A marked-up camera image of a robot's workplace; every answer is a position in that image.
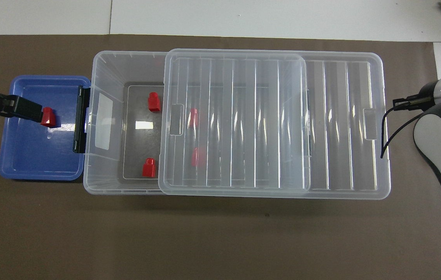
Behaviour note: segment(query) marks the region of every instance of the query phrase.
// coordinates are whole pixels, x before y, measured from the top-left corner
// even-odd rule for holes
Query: container handle
[[[73,152],[83,154],[86,152],[86,112],[89,107],[91,88],[79,86],[77,96],[77,112],[75,115],[75,132],[73,133]]]

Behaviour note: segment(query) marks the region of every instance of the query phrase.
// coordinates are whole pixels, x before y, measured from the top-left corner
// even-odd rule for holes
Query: white floor
[[[435,42],[441,0],[0,0],[0,34],[159,34]]]

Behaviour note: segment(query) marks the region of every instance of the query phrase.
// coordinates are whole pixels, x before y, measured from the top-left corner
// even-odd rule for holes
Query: blue plastic lid
[[[0,174],[7,179],[75,180],[84,169],[84,154],[72,150],[82,76],[18,76],[10,94],[51,107],[56,126],[47,128],[17,117],[6,118],[0,151]]]

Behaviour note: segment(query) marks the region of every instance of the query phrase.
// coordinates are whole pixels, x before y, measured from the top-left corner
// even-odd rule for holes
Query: transparent storage box
[[[147,110],[151,91],[160,113]],[[94,58],[84,185],[99,194],[382,199],[384,111],[372,53],[104,51]],[[159,158],[158,179],[141,176],[146,158]]]

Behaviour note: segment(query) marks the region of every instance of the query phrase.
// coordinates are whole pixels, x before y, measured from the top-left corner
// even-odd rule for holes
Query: brown table surface
[[[432,43],[0,35],[0,92],[22,74],[90,78],[101,50],[180,47],[377,53],[388,106],[437,78]],[[415,114],[392,114],[390,132]],[[441,188],[412,126],[390,157],[392,191],[380,201],[95,196],[80,180],[0,177],[0,279],[440,280]]]

